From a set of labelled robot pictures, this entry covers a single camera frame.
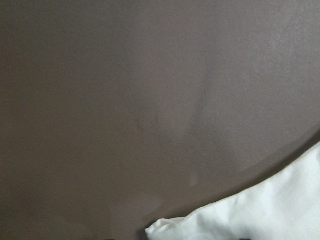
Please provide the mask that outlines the cream long sleeve cat shirt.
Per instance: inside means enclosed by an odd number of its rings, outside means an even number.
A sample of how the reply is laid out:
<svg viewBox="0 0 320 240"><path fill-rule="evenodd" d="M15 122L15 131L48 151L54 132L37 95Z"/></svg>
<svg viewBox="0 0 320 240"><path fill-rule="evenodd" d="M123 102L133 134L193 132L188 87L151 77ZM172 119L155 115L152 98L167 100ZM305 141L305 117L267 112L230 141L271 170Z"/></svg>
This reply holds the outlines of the cream long sleeve cat shirt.
<svg viewBox="0 0 320 240"><path fill-rule="evenodd" d="M253 187L145 232L150 240L317 240L320 146Z"/></svg>

